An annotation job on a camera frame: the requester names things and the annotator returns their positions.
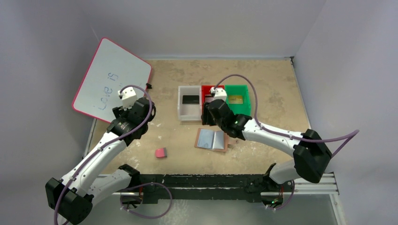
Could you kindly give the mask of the white plastic bin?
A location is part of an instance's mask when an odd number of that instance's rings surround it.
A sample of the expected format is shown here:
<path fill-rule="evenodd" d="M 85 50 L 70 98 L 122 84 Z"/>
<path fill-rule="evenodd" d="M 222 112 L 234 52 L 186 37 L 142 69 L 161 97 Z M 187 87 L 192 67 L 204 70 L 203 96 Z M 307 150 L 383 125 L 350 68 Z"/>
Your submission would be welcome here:
<path fill-rule="evenodd" d="M 180 121 L 200 121 L 202 115 L 201 86 L 178 86 L 177 116 Z M 184 96 L 197 96 L 197 104 L 183 103 Z"/>

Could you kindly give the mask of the pink framed whiteboard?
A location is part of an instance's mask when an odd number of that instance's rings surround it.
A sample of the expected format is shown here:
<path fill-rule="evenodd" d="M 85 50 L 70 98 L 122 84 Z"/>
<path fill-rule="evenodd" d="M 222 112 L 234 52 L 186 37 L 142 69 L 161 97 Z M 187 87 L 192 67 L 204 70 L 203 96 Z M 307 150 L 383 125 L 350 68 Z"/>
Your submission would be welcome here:
<path fill-rule="evenodd" d="M 101 39 L 72 102 L 72 108 L 105 122 L 122 105 L 118 91 L 127 85 L 146 88 L 152 66 L 108 38 Z"/>

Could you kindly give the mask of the pink eraser block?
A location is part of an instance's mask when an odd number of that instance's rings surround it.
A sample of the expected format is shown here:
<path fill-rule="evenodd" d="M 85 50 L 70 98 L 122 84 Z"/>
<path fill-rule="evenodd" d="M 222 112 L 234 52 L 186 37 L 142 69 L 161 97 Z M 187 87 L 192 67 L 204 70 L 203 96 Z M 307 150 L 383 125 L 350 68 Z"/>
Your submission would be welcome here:
<path fill-rule="evenodd" d="M 166 148 L 160 148 L 160 149 L 157 149 L 156 151 L 155 151 L 155 157 L 157 158 L 157 159 L 162 159 L 162 158 L 166 158 L 168 155 L 167 155 L 167 149 Z"/>

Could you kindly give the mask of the brown leather card holder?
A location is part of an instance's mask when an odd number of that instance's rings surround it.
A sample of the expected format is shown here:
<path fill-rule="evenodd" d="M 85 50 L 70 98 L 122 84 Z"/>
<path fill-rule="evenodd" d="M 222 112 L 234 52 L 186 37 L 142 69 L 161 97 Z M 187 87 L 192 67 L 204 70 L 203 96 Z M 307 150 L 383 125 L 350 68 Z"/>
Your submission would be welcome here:
<path fill-rule="evenodd" d="M 199 128 L 194 147 L 216 152 L 227 152 L 228 147 L 233 147 L 238 142 L 237 138 L 229 137 L 222 130 Z"/>

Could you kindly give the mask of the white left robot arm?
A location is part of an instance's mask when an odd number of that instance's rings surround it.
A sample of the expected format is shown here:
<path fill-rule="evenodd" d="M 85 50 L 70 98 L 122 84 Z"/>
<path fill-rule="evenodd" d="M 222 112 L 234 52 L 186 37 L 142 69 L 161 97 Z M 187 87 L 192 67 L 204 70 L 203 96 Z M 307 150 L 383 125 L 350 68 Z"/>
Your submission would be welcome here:
<path fill-rule="evenodd" d="M 148 130 L 148 122 L 156 115 L 156 107 L 150 98 L 141 97 L 124 110 L 113 109 L 116 119 L 111 121 L 106 132 L 95 148 L 60 179 L 51 178 L 45 184 L 47 202 L 54 210 L 53 223 L 59 223 L 62 216 L 64 224 L 81 223 L 94 206 L 95 192 L 92 187 L 100 172 L 120 152 Z"/>

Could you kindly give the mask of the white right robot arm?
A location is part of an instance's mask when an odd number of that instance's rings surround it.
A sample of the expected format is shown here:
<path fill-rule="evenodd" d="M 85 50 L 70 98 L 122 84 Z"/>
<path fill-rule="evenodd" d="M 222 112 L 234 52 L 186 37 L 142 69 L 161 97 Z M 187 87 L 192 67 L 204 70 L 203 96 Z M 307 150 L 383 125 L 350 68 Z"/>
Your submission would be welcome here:
<path fill-rule="evenodd" d="M 270 191 L 298 178 L 319 183 L 332 158 L 316 131 L 292 132 L 258 123 L 251 116 L 233 113 L 220 99 L 205 103 L 202 123 L 218 126 L 231 138 L 262 143 L 291 156 L 292 160 L 268 168 L 263 184 Z"/>

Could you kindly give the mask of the green plastic bin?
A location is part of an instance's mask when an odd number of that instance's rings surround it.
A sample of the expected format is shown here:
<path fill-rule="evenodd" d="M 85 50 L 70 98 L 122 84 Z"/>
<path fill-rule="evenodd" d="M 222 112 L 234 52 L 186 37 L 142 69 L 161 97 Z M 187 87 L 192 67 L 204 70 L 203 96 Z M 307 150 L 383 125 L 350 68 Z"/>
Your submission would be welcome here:
<path fill-rule="evenodd" d="M 251 101 L 247 85 L 225 85 L 227 104 L 234 114 L 251 115 Z"/>

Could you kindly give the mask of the red plastic bin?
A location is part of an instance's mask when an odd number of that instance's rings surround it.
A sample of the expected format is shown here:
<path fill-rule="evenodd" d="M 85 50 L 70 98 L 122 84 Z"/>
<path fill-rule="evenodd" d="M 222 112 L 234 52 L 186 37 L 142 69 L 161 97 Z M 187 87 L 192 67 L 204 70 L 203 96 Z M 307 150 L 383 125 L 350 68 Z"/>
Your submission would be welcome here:
<path fill-rule="evenodd" d="M 208 125 L 208 124 L 212 124 L 214 119 L 213 116 L 211 114 L 211 110 L 210 108 L 215 108 L 218 107 L 219 105 L 225 104 L 226 102 L 222 101 L 222 100 L 215 100 L 213 102 L 210 103 L 205 103 L 205 97 L 212 97 L 211 93 L 210 93 L 210 89 L 212 87 L 215 86 L 211 86 L 211 85 L 202 85 L 201 86 L 201 93 L 202 93 L 202 115 L 201 115 L 201 122 L 203 125 Z M 225 87 L 223 85 L 218 85 L 216 87 L 221 87 L 223 89 L 225 89 Z"/>

